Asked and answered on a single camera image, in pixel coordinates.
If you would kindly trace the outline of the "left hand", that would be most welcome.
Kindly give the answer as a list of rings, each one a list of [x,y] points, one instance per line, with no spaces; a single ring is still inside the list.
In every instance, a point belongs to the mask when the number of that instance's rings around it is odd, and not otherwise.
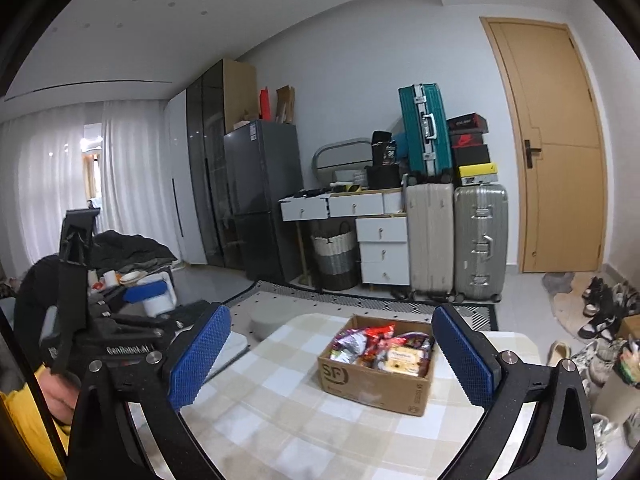
[[[59,374],[52,374],[45,368],[38,378],[38,384],[51,415],[61,424],[70,425],[73,421],[80,390]]]

